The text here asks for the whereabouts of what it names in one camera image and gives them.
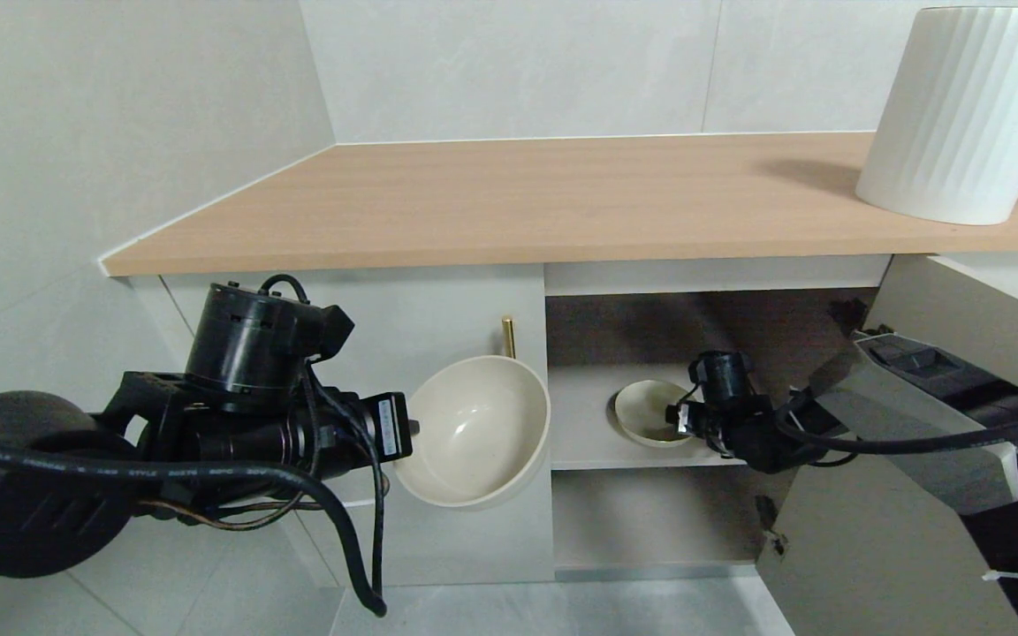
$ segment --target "ribbed white container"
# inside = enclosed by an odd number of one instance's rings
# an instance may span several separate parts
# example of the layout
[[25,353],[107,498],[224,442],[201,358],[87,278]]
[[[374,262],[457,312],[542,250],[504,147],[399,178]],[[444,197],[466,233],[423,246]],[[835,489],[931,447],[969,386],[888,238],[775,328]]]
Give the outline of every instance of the ribbed white container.
[[917,12],[855,192],[909,217],[1008,220],[1018,197],[1018,8]]

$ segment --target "white cabinet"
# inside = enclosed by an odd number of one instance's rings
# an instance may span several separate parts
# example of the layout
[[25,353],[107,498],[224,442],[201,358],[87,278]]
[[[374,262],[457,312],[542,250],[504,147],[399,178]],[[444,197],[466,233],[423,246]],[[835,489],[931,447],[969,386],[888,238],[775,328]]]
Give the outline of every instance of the white cabinet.
[[[851,298],[872,306],[868,326],[888,324],[1018,384],[1018,269],[984,256],[894,257],[882,280],[884,257],[298,276],[315,303],[342,305],[356,322],[342,353],[318,367],[328,384],[411,393],[451,362],[500,350],[500,320],[512,314],[519,357],[553,395],[551,464],[516,499],[445,511],[392,480],[387,584],[740,574],[759,556],[756,571],[799,633],[934,633],[954,617],[943,632],[1015,633],[1018,620],[1001,589],[979,580],[982,559],[956,515],[888,462],[760,475],[700,442],[634,444],[607,410],[634,380],[687,386],[686,363],[715,347],[747,351],[758,390],[780,402],[845,343],[828,309]],[[165,282],[194,327],[211,281],[263,278]],[[367,499],[371,480],[356,471],[332,486],[344,500]],[[758,494],[780,508],[783,557],[765,546]],[[372,508],[351,514],[366,553]],[[299,517],[346,584],[327,519]]]
[[[1018,385],[1013,254],[897,256],[867,325],[886,324]],[[802,468],[756,569],[797,633],[1018,633],[959,517],[885,459]]]
[[[339,304],[356,329],[337,357],[317,365],[328,385],[360,395],[408,395],[441,367],[501,351],[501,319],[516,323],[517,355],[546,379],[545,279],[542,266],[457,267],[295,273],[315,304]],[[264,275],[167,277],[190,327],[210,282],[258,286]],[[553,492],[548,459],[523,492],[482,512],[446,511],[414,499],[393,478],[387,497],[384,581],[387,585],[525,582],[553,579]],[[372,474],[354,471],[329,482],[343,500],[370,499]],[[364,554],[372,508],[352,520]],[[342,552],[327,517],[300,512],[332,574],[347,583]]]

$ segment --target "cabinet handle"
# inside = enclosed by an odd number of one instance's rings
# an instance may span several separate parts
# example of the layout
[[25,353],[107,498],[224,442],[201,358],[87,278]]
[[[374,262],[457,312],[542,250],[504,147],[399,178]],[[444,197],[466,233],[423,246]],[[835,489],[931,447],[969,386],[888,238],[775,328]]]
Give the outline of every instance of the cabinet handle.
[[505,338],[506,358],[516,358],[517,339],[513,335],[512,315],[501,319],[501,335]]

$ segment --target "beige bowl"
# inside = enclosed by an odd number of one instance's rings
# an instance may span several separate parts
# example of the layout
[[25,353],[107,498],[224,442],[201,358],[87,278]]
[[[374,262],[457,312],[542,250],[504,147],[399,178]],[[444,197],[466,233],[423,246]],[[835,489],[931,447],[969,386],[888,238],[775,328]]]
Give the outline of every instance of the beige bowl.
[[671,448],[689,442],[667,423],[667,407],[686,395],[686,390],[662,380],[642,380],[623,387],[615,395],[615,418],[626,437],[652,448]]
[[549,391],[524,363],[463,359],[427,380],[407,402],[418,421],[395,473],[411,495],[445,508],[506,502],[536,473],[549,439]]

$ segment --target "floor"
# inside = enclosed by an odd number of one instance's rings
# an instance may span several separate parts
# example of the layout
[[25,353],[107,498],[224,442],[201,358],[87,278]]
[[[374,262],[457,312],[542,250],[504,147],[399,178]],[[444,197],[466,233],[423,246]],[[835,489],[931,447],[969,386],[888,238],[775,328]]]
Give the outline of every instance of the floor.
[[794,636],[759,577],[392,587],[377,620],[350,592],[331,636]]

